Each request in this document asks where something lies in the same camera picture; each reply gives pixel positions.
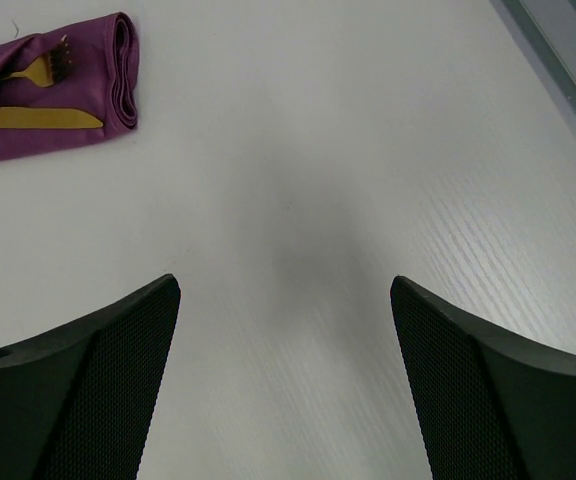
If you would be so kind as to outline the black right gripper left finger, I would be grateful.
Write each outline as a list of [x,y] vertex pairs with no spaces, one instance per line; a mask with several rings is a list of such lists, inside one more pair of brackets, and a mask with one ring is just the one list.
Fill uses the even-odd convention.
[[0,479],[136,478],[179,305],[166,274],[0,347]]

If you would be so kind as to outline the gold fork black handle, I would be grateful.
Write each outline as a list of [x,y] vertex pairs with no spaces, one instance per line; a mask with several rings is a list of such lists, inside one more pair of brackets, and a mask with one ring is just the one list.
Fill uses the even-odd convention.
[[24,70],[5,74],[1,81],[26,79],[40,88],[64,80],[72,69],[68,35],[63,35],[48,51],[35,58]]

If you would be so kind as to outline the gold knife black handle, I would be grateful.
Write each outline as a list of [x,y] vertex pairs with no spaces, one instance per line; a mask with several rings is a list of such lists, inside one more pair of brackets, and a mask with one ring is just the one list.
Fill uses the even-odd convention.
[[0,107],[0,129],[98,129],[104,123],[84,110],[61,107]]

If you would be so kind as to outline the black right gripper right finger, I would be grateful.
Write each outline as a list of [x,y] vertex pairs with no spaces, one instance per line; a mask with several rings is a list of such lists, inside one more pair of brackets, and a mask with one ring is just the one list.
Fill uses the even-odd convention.
[[576,355],[404,276],[391,305],[435,479],[576,479]]

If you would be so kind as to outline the purple cloth napkin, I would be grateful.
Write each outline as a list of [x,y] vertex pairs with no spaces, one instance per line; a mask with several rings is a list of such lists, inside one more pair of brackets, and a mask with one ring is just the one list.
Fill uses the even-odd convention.
[[139,40],[134,23],[124,12],[0,44],[0,78],[24,70],[63,35],[68,35],[73,63],[69,75],[47,88],[26,79],[0,80],[0,107],[76,108],[96,116],[104,126],[0,129],[0,161],[93,145],[136,128]]

